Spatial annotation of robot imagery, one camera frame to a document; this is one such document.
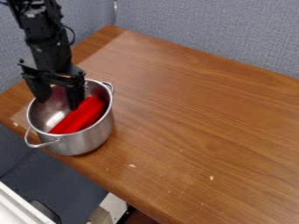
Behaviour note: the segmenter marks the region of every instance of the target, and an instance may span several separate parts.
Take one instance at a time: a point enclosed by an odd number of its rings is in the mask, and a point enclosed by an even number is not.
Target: metal pot
[[[114,86],[109,82],[87,80],[86,97],[98,95],[106,102],[106,113],[101,119],[82,131],[70,134],[50,134],[63,117],[71,112],[63,87],[55,87],[46,103],[32,100],[27,109],[27,120],[31,125],[24,135],[24,141],[32,148],[48,147],[62,155],[73,156],[94,151],[109,139],[114,128],[113,94]],[[28,142],[28,135],[34,129],[42,139],[42,144]]]

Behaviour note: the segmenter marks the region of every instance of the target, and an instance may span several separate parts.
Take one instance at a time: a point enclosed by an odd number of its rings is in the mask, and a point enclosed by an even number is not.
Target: wooden tabletop
[[[74,61],[115,84],[117,127],[95,152],[53,156],[162,223],[299,223],[299,80],[115,26]],[[23,82],[0,96],[22,136],[32,98]]]

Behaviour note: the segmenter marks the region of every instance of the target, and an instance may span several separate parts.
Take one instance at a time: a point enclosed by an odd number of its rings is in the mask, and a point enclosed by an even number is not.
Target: pot rim
[[[111,90],[109,89],[107,85],[103,84],[105,81],[102,82],[102,81],[91,80],[91,79],[86,79],[86,81],[97,82],[107,90],[107,92],[109,92],[110,104],[109,104],[107,111],[106,111],[105,115],[99,118],[99,120],[91,126],[89,126],[86,129],[83,129],[81,131],[77,131],[77,132],[70,133],[70,134],[53,134],[53,133],[48,133],[48,132],[44,132],[44,131],[39,130],[34,126],[32,121],[30,119],[30,113],[31,113],[32,105],[34,105],[34,103],[36,101],[36,98],[34,98],[32,101],[31,101],[31,103],[30,103],[28,109],[27,109],[27,121],[30,123],[30,126],[34,128],[34,130],[38,133],[44,134],[48,137],[69,137],[69,136],[75,136],[75,135],[83,133],[85,131],[93,129],[107,118],[109,113],[110,113],[110,111],[113,109],[113,102],[114,102],[114,96],[113,96]]]

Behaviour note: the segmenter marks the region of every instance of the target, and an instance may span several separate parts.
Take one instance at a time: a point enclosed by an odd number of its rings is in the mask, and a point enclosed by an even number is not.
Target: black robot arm
[[[19,63],[26,83],[39,102],[48,100],[53,85],[65,86],[74,110],[85,100],[86,73],[71,63],[62,7],[55,0],[7,0],[7,3],[32,51],[32,59],[20,59]]]

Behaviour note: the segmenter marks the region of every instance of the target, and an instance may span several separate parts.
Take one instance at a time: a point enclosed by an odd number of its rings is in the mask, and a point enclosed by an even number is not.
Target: red object
[[[79,105],[79,108],[69,113],[50,133],[70,134],[86,129],[102,117],[103,112],[105,102],[97,95],[93,95]]]

